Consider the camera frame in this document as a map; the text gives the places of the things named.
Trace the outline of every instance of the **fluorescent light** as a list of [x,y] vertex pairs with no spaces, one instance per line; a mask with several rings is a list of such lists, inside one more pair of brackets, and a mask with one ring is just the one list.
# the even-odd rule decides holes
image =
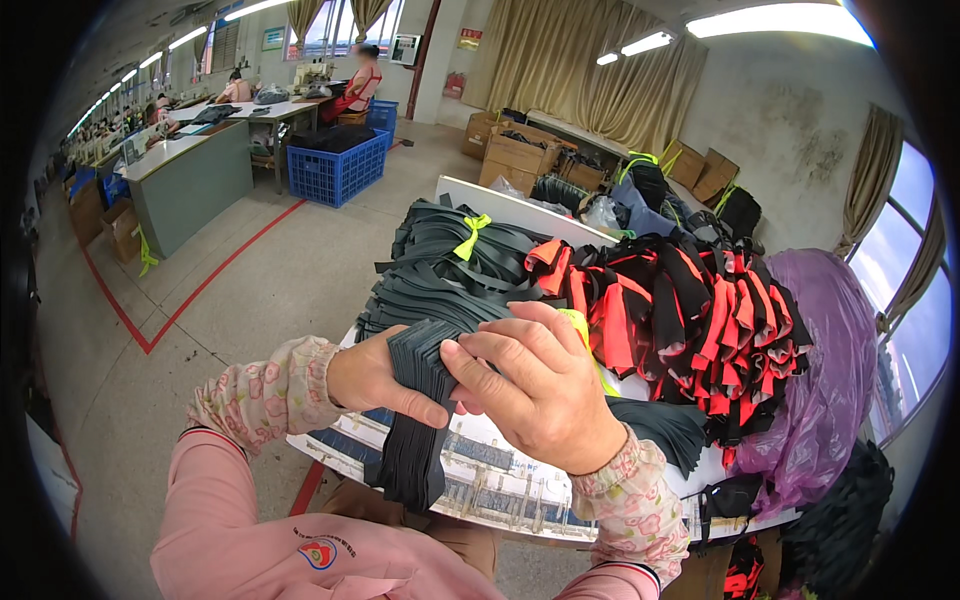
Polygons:
[[842,37],[873,47],[853,15],[834,4],[771,4],[690,21],[686,28],[696,37],[745,32],[803,32]]
[[197,29],[193,30],[186,36],[183,36],[177,41],[175,41],[174,43],[170,44],[170,49],[173,50],[177,46],[180,46],[181,44],[190,41],[194,37],[199,36],[200,34],[205,34],[205,33],[206,33],[206,25],[204,25],[203,27],[198,27]]
[[649,35],[643,39],[635,41],[632,44],[627,44],[623,48],[620,48],[620,54],[625,57],[631,57],[634,54],[640,54],[641,52],[646,52],[647,50],[660,48],[661,46],[667,45],[671,41],[673,41],[673,36],[669,35],[667,32],[656,32],[655,34]]
[[231,12],[227,16],[223,17],[225,21],[232,21],[238,19],[241,16],[247,16],[251,12],[257,12],[263,9],[269,9],[270,7],[279,6],[281,4],[286,4],[290,0],[267,0],[266,2],[261,2],[259,4],[254,4],[251,7],[246,7],[245,9],[240,9],[237,12]]
[[142,69],[142,68],[148,66],[151,62],[153,62],[154,60],[159,59],[159,58],[162,57],[162,56],[163,56],[163,53],[162,53],[162,52],[157,52],[157,53],[154,54],[153,56],[151,56],[151,57],[149,57],[148,59],[146,59],[146,60],[144,60],[143,62],[141,62],[141,63],[140,63],[140,68]]

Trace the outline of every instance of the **blue plastic crate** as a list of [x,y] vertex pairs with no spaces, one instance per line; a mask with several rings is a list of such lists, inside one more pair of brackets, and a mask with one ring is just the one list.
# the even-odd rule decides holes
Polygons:
[[374,131],[374,139],[338,155],[287,146],[290,195],[339,208],[383,177],[393,135]]
[[396,131],[396,107],[399,102],[389,100],[370,100],[367,107],[367,127],[386,130],[393,137]]

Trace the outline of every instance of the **stool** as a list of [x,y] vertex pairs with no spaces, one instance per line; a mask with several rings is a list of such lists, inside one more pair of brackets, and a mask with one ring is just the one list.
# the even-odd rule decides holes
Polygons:
[[337,115],[337,125],[366,125],[368,112],[370,112],[369,108],[360,112],[341,113]]

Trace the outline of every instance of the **worker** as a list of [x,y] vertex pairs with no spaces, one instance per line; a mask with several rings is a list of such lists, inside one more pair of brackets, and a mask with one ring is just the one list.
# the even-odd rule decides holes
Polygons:
[[[144,117],[147,119],[147,127],[152,127],[157,123],[166,121],[167,133],[173,133],[180,128],[180,121],[170,116],[170,111],[166,108],[157,108],[155,104],[150,103],[144,111]],[[153,135],[147,140],[147,148],[151,148],[158,141],[163,139],[159,135]]]
[[341,114],[361,112],[370,105],[370,99],[376,87],[383,79],[380,65],[376,58],[380,56],[380,48],[371,44],[356,44],[352,54],[360,63],[360,68],[353,74],[344,89],[344,95],[333,102],[327,102],[321,112],[321,121],[325,125],[333,125]]
[[[510,310],[442,343],[456,413],[486,412],[519,452],[568,472],[577,516],[598,521],[593,567],[558,598],[659,597],[688,555],[663,453],[612,415],[566,315],[541,302]],[[407,529],[399,504],[350,480],[319,513],[257,522],[248,460],[264,444],[378,407],[447,426],[440,404],[394,380],[387,339],[402,329],[351,348],[308,335],[195,391],[150,559],[165,598],[503,598],[499,530],[443,515]]]
[[227,88],[223,93],[217,96],[216,104],[227,104],[230,102],[252,102],[253,93],[250,90],[250,83],[240,75],[240,69],[233,69],[230,73],[230,79],[227,82]]

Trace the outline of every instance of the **red pipe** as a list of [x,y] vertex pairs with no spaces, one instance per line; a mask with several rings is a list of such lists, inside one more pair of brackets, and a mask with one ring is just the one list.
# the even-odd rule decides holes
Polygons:
[[426,63],[426,52],[430,49],[430,37],[433,35],[433,25],[437,22],[437,12],[440,11],[442,0],[433,0],[430,7],[430,16],[426,19],[426,29],[420,38],[420,53],[417,54],[417,64],[414,66],[414,80],[410,83],[410,98],[407,100],[407,119],[413,120],[414,108],[417,107],[417,94],[420,92],[420,77],[423,75],[423,64]]

